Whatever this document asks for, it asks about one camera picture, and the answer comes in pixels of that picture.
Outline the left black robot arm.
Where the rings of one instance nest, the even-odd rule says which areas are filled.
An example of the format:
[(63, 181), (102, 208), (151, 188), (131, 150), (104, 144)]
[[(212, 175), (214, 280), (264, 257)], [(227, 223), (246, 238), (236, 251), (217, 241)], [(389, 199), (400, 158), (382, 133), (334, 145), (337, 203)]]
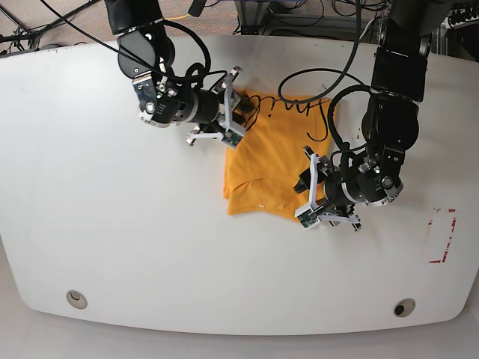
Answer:
[[(453, 7), (452, 1), (393, 1), (382, 30), (371, 83), (358, 82), (331, 100), (326, 117), (329, 134), (337, 146), (333, 156), (320, 156), (310, 147), (309, 160), (294, 187), (308, 193), (308, 201), (295, 211), (309, 229), (324, 221), (335, 226), (350, 223), (360, 230), (357, 204), (384, 206), (403, 190), (400, 169), (406, 151), (418, 139), (418, 105), (424, 99), (428, 55), (433, 32)], [(345, 96), (369, 95), (361, 130), (364, 145), (352, 148), (335, 127), (335, 108)]]

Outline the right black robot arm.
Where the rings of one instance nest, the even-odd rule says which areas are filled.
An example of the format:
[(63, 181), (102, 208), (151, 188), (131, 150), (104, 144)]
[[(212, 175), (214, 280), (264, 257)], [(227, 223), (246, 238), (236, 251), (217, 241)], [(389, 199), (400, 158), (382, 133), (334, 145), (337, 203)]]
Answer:
[[(118, 65), (131, 79), (142, 122), (158, 128), (191, 123), (189, 145), (214, 139), (234, 149), (245, 137), (245, 119), (238, 113), (244, 98), (234, 89), (240, 67), (221, 71), (211, 88), (212, 58), (204, 41), (189, 28), (166, 20), (157, 1), (107, 1), (110, 29), (118, 42)], [(175, 48), (166, 33), (172, 27), (188, 34), (199, 46), (204, 62), (191, 64), (184, 76), (174, 73)]]

